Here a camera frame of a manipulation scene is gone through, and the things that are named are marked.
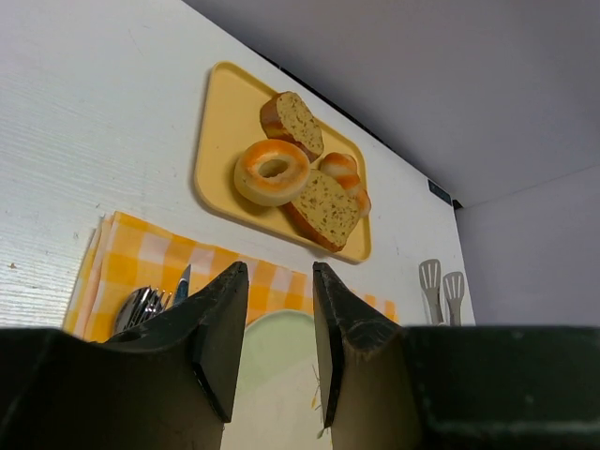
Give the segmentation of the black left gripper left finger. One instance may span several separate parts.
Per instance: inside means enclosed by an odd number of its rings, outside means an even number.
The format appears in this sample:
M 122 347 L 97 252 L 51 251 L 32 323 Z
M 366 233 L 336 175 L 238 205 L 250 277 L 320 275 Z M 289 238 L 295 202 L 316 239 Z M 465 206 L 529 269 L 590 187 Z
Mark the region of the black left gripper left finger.
M 199 393 L 223 423 L 232 421 L 248 309 L 248 266 L 234 262 L 179 305 L 107 341 L 151 365 L 154 390 Z

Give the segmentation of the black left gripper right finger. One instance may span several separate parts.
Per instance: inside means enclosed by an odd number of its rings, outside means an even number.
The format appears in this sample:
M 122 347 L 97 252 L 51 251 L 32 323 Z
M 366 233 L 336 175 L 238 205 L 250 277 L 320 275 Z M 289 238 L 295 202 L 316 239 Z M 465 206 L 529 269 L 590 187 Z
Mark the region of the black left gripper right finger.
M 312 272 L 322 420 L 330 428 L 351 361 L 368 361 L 382 352 L 400 325 L 354 294 L 329 264 L 315 262 Z

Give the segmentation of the grey serving tongs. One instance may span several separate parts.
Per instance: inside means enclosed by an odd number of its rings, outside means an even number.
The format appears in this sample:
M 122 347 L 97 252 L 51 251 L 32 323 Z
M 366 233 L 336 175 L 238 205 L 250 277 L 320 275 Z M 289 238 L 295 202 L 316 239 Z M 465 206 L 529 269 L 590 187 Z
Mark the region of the grey serving tongs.
M 466 288 L 463 273 L 455 271 L 442 275 L 441 262 L 429 259 L 419 263 L 418 276 L 431 322 L 434 325 L 461 326 L 461 306 Z

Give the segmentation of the bagel ring bread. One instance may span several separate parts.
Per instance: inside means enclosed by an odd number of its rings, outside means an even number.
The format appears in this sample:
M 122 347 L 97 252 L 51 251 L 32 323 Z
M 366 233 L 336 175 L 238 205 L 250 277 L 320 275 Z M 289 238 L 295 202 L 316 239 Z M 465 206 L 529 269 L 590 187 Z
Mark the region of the bagel ring bread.
M 252 203 L 281 206 L 295 199 L 308 183 L 310 162 L 296 145 L 277 139 L 252 144 L 237 159 L 236 190 Z

